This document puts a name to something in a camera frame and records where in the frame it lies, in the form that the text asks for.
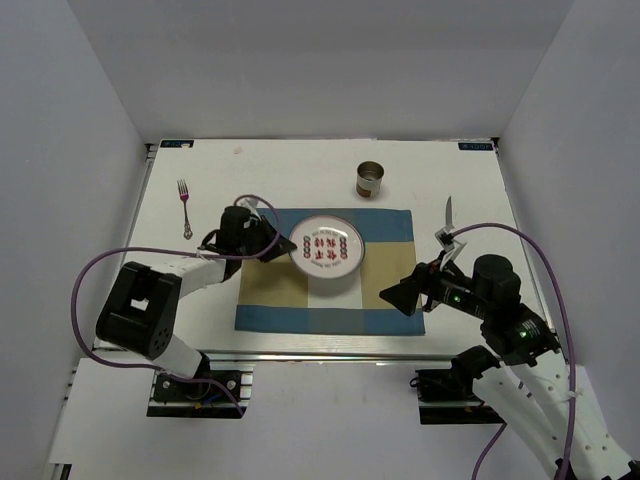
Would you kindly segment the white plate with red characters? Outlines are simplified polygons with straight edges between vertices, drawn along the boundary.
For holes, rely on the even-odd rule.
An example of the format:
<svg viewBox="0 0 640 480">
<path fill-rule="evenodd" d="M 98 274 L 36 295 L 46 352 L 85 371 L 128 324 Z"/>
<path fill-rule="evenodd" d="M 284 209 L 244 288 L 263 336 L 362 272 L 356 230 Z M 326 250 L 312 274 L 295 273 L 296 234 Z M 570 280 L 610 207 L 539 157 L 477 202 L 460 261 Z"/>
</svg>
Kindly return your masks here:
<svg viewBox="0 0 640 480">
<path fill-rule="evenodd" d="M 289 240 L 297 246 L 290 253 L 294 265 L 309 277 L 334 280 L 358 270 L 365 257 L 365 243 L 348 221 L 333 215 L 313 215 L 297 223 Z"/>
</svg>

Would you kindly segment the blue and beige placemat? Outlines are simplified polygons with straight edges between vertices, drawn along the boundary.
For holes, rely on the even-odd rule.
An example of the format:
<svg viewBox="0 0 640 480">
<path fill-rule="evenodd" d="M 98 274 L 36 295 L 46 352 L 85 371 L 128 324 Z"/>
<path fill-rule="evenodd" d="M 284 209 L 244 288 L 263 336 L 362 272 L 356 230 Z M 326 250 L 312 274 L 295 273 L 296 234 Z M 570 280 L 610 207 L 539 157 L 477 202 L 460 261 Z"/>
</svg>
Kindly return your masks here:
<svg viewBox="0 0 640 480">
<path fill-rule="evenodd" d="M 285 255 L 271 263 L 249 261 L 241 270 L 235 313 L 237 331 L 282 334 L 423 336 L 423 315 L 406 316 L 379 292 L 407 276 L 416 264 L 409 210 L 283 209 L 282 232 L 314 215 L 351 224 L 364 241 L 356 271 L 339 279 L 315 279 Z"/>
</svg>

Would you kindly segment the knife with green handle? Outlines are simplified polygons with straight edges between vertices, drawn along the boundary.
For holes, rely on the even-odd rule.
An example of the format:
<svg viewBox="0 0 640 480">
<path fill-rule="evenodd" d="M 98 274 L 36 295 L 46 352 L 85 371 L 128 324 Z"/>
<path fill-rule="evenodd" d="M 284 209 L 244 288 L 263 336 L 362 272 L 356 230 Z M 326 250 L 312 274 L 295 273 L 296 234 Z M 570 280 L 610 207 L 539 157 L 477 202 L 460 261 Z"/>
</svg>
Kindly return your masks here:
<svg viewBox="0 0 640 480">
<path fill-rule="evenodd" d="M 453 229 L 453 205 L 452 197 L 449 196 L 445 204 L 445 226 L 443 227 L 443 231 L 449 234 Z"/>
</svg>

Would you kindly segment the silver fork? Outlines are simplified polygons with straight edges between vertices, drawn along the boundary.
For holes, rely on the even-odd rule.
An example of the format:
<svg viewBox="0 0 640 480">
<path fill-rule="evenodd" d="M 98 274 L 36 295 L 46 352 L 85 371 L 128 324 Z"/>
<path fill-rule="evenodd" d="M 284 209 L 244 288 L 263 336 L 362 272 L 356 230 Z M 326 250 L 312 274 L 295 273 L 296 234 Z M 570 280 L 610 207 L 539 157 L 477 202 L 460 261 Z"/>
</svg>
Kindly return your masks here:
<svg viewBox="0 0 640 480">
<path fill-rule="evenodd" d="M 180 179 L 177 181 L 177 188 L 179 192 L 179 198 L 183 205 L 183 216 L 184 216 L 184 231 L 183 236 L 186 240 L 190 240 L 193 236 L 191 223 L 189 220 L 188 207 L 187 203 L 189 200 L 189 190 L 187 183 L 184 179 Z"/>
</svg>

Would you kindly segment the metal cup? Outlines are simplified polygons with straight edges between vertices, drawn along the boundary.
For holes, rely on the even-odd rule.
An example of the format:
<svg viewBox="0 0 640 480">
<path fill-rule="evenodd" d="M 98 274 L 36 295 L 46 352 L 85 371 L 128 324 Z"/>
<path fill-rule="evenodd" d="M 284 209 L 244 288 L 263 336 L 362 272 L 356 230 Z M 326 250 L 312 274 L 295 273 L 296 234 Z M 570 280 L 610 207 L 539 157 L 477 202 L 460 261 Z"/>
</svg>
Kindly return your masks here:
<svg viewBox="0 0 640 480">
<path fill-rule="evenodd" d="M 363 198 L 373 198 L 378 195 L 384 176 L 384 168 L 377 162 L 365 161 L 356 169 L 356 193 Z"/>
</svg>

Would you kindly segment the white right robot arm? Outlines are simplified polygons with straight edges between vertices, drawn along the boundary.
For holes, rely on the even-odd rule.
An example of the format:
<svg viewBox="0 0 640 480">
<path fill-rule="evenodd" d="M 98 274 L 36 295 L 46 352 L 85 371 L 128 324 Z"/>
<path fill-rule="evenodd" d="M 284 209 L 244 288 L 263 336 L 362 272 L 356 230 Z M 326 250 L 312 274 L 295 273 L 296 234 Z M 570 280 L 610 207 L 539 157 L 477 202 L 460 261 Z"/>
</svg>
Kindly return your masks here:
<svg viewBox="0 0 640 480">
<path fill-rule="evenodd" d="M 426 296 L 480 320 L 485 342 L 451 361 L 453 390 L 487 403 L 551 479 L 636 479 L 639 463 L 614 440 L 585 396 L 570 389 L 570 366 L 547 323 L 521 301 L 506 258 L 476 259 L 471 276 L 454 262 L 419 263 L 379 296 L 405 315 Z"/>
</svg>

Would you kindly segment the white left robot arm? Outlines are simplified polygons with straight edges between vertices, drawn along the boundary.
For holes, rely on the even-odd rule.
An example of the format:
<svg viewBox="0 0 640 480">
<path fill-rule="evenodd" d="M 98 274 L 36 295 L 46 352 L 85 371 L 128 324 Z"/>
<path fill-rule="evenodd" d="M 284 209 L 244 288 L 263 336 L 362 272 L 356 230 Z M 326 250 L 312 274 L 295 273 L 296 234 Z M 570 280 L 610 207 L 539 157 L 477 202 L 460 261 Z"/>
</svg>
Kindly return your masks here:
<svg viewBox="0 0 640 480">
<path fill-rule="evenodd" d="M 206 355 L 174 333 L 180 300 L 228 281 L 246 259 L 268 263 L 296 250 L 255 208 L 228 206 L 196 256 L 155 266 L 125 263 L 98 317 L 96 336 L 176 376 L 177 387 L 188 398 L 202 398 L 212 377 Z"/>
</svg>

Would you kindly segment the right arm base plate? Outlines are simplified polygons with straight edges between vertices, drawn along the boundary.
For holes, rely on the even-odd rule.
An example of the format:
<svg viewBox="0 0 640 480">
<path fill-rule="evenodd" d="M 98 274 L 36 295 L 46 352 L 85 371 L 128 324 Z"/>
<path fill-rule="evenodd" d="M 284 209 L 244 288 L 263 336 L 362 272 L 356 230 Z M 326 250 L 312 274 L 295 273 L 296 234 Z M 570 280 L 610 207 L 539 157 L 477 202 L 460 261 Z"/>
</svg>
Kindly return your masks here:
<svg viewBox="0 0 640 480">
<path fill-rule="evenodd" d="M 421 425 L 498 425 L 502 418 L 466 393 L 445 369 L 416 370 L 409 385 L 417 393 Z"/>
</svg>

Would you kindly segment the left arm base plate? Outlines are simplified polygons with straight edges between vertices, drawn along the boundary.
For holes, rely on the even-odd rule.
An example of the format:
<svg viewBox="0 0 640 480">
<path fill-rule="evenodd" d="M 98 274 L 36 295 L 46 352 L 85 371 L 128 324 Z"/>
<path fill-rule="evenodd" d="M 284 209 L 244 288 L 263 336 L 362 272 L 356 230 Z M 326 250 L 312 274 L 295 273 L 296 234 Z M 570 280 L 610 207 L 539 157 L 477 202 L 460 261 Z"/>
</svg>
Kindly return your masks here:
<svg viewBox="0 0 640 480">
<path fill-rule="evenodd" d="M 205 377 L 224 386 L 239 405 L 217 385 L 184 383 L 165 373 L 155 374 L 146 415 L 150 418 L 241 419 L 248 408 L 254 364 L 241 361 L 212 361 Z"/>
</svg>

